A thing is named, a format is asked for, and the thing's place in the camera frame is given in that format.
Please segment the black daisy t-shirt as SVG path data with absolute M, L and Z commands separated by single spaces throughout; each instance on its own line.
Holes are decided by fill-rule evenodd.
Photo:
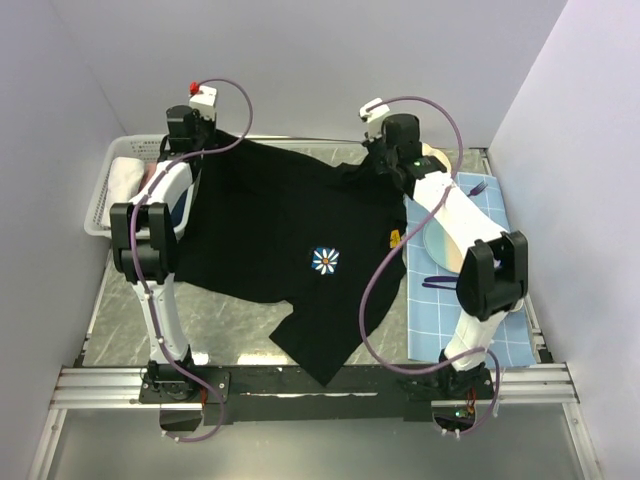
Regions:
M 328 165 L 218 132 L 202 165 L 175 277 L 209 291 L 292 307 L 271 340 L 327 385 L 382 322 L 406 267 L 402 193 L 363 163 Z

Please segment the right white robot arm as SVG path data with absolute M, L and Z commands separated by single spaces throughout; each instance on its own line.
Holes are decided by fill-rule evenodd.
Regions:
M 365 107 L 367 150 L 381 158 L 381 171 L 394 185 L 432 215 L 461 255 L 456 296 L 461 313 L 443 350 L 447 365 L 437 375 L 439 390 L 460 398 L 472 384 L 471 370 L 486 358 L 494 334 L 521 305 L 528 290 L 528 242 L 485 215 L 456 185 L 444 156 L 423 151 L 419 119 Z

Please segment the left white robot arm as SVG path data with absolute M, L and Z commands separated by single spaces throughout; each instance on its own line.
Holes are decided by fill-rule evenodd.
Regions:
M 201 152 L 216 146 L 216 117 L 214 107 L 169 108 L 153 174 L 132 199 L 110 208 L 114 264 L 141 305 L 152 365 L 184 366 L 191 359 L 175 300 L 178 238 L 171 213 L 199 175 Z

